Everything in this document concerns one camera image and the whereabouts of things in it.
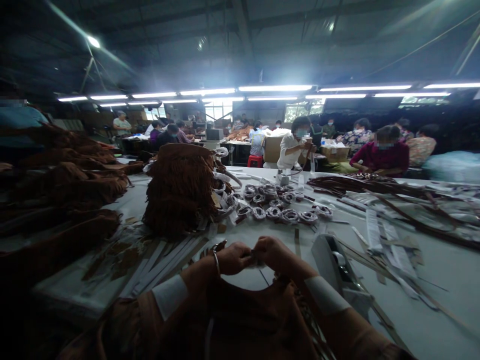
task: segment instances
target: chair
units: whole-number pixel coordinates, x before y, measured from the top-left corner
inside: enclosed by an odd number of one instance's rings
[[[256,167],[257,168],[261,168],[262,165],[263,165],[263,161],[264,161],[264,157],[263,156],[253,156],[253,155],[250,155],[248,157],[248,163],[247,163],[247,167],[248,168],[252,168],[252,163],[253,162],[256,162]]]

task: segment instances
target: cardboard box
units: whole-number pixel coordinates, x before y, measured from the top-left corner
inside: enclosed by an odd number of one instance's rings
[[[329,163],[345,163],[347,162],[347,157],[349,156],[350,148],[349,147],[331,147],[327,148],[322,146],[320,152],[324,155]]]

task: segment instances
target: floral shirt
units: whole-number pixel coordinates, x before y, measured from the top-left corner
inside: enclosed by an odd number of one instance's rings
[[[421,168],[433,153],[437,142],[434,138],[423,136],[410,139],[406,144],[410,148],[410,167]]]
[[[372,132],[365,129],[349,131],[336,138],[337,143],[342,142],[346,147],[350,147],[350,156],[354,156],[363,145],[369,143]]]

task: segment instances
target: hand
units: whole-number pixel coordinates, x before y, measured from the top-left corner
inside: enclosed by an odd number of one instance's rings
[[[216,253],[220,272],[224,275],[235,275],[255,262],[251,257],[252,249],[243,242],[234,242],[229,247]]]

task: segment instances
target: white shirt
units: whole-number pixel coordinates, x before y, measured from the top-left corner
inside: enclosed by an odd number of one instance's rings
[[[280,158],[278,159],[276,165],[281,170],[290,170],[295,166],[296,169],[300,170],[300,165],[298,163],[299,156],[303,153],[304,156],[307,156],[307,150],[297,150],[290,155],[285,155],[285,152],[288,149],[294,148],[297,145],[305,143],[306,140],[302,139],[297,141],[293,134],[288,134],[283,137],[280,143]]]
[[[145,136],[150,136],[150,133],[152,132],[153,129],[154,129],[154,127],[152,126],[152,124],[148,125],[144,135]]]

